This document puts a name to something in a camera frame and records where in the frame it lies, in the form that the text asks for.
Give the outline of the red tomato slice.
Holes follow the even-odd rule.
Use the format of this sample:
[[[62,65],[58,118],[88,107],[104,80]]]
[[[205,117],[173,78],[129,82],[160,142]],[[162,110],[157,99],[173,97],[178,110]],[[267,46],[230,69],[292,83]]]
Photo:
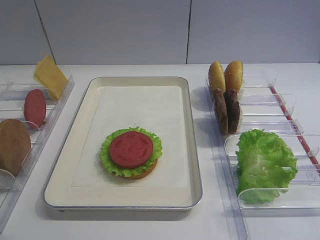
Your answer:
[[[31,90],[24,101],[24,118],[27,124],[33,128],[40,128],[46,117],[46,99],[40,89]]]
[[[122,168],[137,168],[153,153],[153,142],[147,135],[129,131],[116,137],[109,146],[111,159]]]

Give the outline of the green lettuce leaf on bun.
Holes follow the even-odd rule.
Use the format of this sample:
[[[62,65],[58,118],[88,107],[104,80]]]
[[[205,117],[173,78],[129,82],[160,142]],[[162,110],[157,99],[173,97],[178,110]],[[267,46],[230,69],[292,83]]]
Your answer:
[[[163,155],[162,141],[155,133],[148,132],[145,129],[140,128],[140,127],[130,127],[130,128],[116,130],[115,132],[113,132],[112,134],[110,134],[106,137],[104,143],[101,145],[100,154],[99,154],[101,163],[102,163],[103,167],[105,167],[106,171],[109,174],[113,174],[113,171],[116,172],[119,169],[129,169],[129,168],[120,167],[111,159],[109,147],[110,147],[111,142],[116,137],[118,137],[124,133],[130,132],[130,131],[139,132],[139,133],[145,134],[149,138],[151,138],[151,140],[153,142],[153,152],[147,161],[159,159]]]

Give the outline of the left brown meat patty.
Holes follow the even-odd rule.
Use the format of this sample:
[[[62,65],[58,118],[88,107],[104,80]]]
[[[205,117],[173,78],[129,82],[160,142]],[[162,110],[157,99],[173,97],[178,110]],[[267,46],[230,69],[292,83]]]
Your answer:
[[[220,88],[217,88],[213,91],[213,97],[220,133],[226,135],[228,133],[228,114],[224,92]]]

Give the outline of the brown meat patty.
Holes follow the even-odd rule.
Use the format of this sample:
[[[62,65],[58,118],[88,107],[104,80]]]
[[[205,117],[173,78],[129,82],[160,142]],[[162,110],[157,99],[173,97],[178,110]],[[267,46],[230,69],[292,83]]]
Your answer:
[[[224,92],[224,100],[226,104],[228,133],[235,134],[240,120],[240,106],[237,91],[234,89]]]
[[[228,133],[228,114],[224,92],[220,88],[217,88],[213,91],[213,97],[220,133],[226,135]]]

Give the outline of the right brown meat patty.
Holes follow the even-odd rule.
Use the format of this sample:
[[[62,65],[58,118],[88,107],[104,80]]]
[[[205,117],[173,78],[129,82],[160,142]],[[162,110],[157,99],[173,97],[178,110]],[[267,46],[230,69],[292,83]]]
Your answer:
[[[240,106],[237,91],[234,89],[224,92],[224,100],[226,104],[228,133],[235,134],[240,120]]]

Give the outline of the green lettuce leaf in rack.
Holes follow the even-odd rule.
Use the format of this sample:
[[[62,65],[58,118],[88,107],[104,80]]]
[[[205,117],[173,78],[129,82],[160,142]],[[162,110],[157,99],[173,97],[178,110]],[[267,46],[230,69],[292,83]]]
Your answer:
[[[276,133],[253,129],[237,143],[238,196],[247,204],[273,201],[298,173],[297,159]]]

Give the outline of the yellow cheese slice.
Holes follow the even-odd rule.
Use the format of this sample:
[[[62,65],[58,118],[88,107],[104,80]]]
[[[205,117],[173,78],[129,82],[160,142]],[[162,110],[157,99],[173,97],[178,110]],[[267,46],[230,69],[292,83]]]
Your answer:
[[[48,93],[54,101],[60,99],[68,83],[68,79],[49,54],[37,63],[33,78],[48,89]]]

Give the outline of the red tomato slice in rack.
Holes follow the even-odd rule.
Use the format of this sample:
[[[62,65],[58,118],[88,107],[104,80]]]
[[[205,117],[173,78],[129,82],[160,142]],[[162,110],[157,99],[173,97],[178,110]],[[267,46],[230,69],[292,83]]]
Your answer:
[[[40,89],[31,90],[24,101],[24,118],[27,124],[33,128],[40,128],[46,117],[46,99]]]

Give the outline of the metal baking tray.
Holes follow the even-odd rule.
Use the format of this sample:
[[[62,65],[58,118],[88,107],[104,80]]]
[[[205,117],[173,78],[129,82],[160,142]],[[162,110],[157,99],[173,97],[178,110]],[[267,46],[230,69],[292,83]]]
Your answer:
[[[106,137],[140,127],[162,156],[142,179],[107,173]],[[189,85],[178,76],[97,77],[88,85],[44,190],[60,211],[187,211],[202,198]]]

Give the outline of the bottom bun on tray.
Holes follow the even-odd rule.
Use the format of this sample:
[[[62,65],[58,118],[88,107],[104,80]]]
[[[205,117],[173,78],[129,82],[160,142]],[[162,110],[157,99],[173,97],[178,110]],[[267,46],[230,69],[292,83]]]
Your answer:
[[[158,159],[148,160],[145,164],[135,168],[124,168],[113,171],[115,176],[125,179],[141,179],[149,175],[157,166]]]

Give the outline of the left sesame bun half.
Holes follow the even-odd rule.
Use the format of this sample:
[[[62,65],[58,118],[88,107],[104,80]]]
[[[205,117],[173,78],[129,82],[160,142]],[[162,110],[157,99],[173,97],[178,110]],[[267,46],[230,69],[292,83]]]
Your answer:
[[[223,93],[226,91],[226,82],[224,69],[219,61],[214,61],[208,70],[209,86],[212,91],[220,89]]]

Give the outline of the sesame bun half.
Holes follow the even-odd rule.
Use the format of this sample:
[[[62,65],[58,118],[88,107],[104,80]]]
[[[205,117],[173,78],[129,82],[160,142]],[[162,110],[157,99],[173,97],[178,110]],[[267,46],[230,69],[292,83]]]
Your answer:
[[[209,86],[212,91],[220,89],[223,93],[226,91],[226,82],[224,69],[219,61],[214,61],[208,70]]]
[[[243,85],[243,63],[239,60],[229,63],[224,71],[226,90],[235,90],[237,93]]]

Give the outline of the right sesame bun half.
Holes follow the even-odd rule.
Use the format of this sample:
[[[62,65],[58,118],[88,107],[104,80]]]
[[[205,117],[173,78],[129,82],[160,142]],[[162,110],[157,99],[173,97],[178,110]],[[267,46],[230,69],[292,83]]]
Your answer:
[[[243,85],[243,63],[239,60],[229,63],[224,71],[226,90],[235,90],[237,93]]]

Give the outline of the brown bun in left rack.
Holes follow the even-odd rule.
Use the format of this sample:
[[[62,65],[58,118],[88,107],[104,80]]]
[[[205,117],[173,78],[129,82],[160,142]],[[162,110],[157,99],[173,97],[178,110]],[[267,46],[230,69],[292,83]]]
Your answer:
[[[17,176],[22,168],[31,139],[25,124],[17,119],[0,122],[0,168]]]

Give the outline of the red rod on right rack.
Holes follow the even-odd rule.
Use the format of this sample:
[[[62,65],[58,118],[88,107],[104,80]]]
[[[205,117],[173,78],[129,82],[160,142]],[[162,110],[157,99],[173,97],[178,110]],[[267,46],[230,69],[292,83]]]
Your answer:
[[[284,100],[281,100],[281,98],[279,97],[279,94],[277,93],[277,91],[276,91],[276,89],[275,89],[275,87],[273,85],[270,84],[268,86],[268,88],[269,88],[269,90],[271,91],[272,94],[276,95],[277,101],[279,102],[280,109],[282,110],[282,112],[283,112],[284,116],[286,117],[286,119],[292,124],[293,129],[294,129],[294,131],[296,133],[296,137],[299,140],[299,142],[300,142],[301,146],[303,147],[303,149],[305,150],[305,152],[307,153],[311,163],[314,164],[314,165],[318,165],[319,164],[318,160],[311,153],[311,148],[309,147],[307,141],[303,137],[302,132],[299,130],[298,125],[292,119],[292,116],[289,113],[288,109],[285,107]]]

